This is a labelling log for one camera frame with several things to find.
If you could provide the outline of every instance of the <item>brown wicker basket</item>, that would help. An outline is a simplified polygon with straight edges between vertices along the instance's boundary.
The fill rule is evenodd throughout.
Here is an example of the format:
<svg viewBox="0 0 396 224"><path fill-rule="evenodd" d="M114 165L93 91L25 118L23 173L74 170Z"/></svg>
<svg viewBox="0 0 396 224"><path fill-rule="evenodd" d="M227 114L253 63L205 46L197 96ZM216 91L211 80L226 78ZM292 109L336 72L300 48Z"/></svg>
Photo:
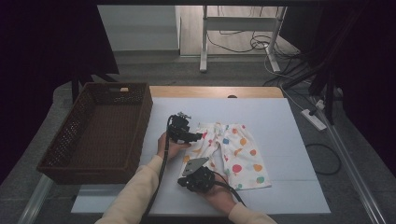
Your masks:
<svg viewBox="0 0 396 224"><path fill-rule="evenodd" d="M87 83L37 170L57 184L125 184L152 108L147 83Z"/></svg>

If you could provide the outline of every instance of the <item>sleeve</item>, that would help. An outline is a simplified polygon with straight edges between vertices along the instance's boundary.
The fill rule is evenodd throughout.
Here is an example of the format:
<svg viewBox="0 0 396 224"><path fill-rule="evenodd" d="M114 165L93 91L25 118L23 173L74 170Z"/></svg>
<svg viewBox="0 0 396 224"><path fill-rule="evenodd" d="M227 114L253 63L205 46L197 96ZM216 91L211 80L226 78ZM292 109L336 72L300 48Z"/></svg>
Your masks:
<svg viewBox="0 0 396 224"><path fill-rule="evenodd" d="M151 196L158 187L162 163L163 159L155 155L147 165L140 166L134 177L95 224L139 223Z"/></svg>
<svg viewBox="0 0 396 224"><path fill-rule="evenodd" d="M276 224L276 222L264 213L251 211L241 203L237 203L231 210L230 219L235 224Z"/></svg>

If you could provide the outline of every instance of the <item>power strip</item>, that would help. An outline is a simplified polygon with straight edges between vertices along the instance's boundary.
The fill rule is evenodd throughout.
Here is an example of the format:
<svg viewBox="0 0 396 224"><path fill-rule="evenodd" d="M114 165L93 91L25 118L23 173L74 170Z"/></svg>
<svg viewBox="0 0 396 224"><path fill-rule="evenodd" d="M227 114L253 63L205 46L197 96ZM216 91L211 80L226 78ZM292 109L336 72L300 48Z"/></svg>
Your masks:
<svg viewBox="0 0 396 224"><path fill-rule="evenodd" d="M320 121L320 119L317 118L317 116L315 115L309 115L309 110L305 109L301 112L301 114L309 120L309 122L311 122L320 132L325 130L327 127L326 125L324 125L324 123L322 123L322 121Z"/></svg>

